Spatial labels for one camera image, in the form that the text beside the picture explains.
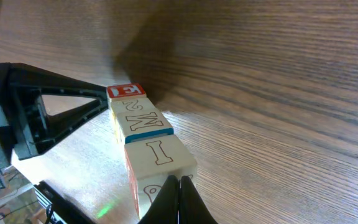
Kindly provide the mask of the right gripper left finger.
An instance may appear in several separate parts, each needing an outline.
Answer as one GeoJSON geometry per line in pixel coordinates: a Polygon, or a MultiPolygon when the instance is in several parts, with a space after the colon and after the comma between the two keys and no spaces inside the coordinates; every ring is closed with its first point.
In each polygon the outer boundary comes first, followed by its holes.
{"type": "Polygon", "coordinates": [[[169,175],[148,212],[138,224],[177,224],[180,183],[169,175]]]}

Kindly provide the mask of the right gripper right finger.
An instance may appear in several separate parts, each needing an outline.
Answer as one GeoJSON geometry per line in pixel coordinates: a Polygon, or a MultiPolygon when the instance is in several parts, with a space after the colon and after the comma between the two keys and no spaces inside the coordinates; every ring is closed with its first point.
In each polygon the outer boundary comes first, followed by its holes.
{"type": "Polygon", "coordinates": [[[180,180],[178,208],[179,224],[218,224],[188,176],[180,180]]]}

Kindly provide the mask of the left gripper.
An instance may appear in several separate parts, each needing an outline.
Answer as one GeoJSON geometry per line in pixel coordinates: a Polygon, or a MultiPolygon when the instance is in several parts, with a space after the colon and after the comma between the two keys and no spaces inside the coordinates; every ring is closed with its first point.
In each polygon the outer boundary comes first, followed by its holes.
{"type": "Polygon", "coordinates": [[[108,108],[103,86],[23,63],[0,63],[0,189],[12,151],[45,154],[108,108]]]}

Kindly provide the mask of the green label wooden block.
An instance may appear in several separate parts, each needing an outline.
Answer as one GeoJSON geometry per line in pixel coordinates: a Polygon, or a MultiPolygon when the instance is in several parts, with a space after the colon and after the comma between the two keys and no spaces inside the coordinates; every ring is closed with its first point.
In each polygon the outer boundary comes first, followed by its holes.
{"type": "Polygon", "coordinates": [[[197,180],[197,161],[174,134],[126,144],[124,152],[139,218],[147,213],[169,175],[197,180]]]}

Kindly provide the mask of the red label wooden block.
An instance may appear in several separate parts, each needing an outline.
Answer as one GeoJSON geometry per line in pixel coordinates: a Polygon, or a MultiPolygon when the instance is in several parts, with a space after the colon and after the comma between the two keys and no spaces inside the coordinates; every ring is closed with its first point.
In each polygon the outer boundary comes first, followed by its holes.
{"type": "Polygon", "coordinates": [[[108,86],[106,94],[110,102],[145,98],[147,96],[138,83],[108,86]]]}

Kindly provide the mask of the yellow letter wooden block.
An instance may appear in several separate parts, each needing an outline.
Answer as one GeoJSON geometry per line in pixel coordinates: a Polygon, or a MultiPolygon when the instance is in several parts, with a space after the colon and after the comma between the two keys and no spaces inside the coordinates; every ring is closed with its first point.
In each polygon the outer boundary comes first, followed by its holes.
{"type": "Polygon", "coordinates": [[[121,140],[121,128],[117,121],[117,115],[120,113],[143,111],[154,109],[154,104],[148,98],[133,98],[129,100],[112,101],[109,104],[110,117],[115,129],[115,135],[118,141],[121,140]]]}

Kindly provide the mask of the blue label wooden block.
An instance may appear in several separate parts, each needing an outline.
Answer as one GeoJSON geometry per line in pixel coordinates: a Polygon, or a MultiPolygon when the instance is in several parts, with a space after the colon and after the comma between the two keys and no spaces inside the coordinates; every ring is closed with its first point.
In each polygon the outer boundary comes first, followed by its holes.
{"type": "Polygon", "coordinates": [[[174,134],[172,125],[157,109],[119,113],[116,121],[126,144],[174,134]]]}

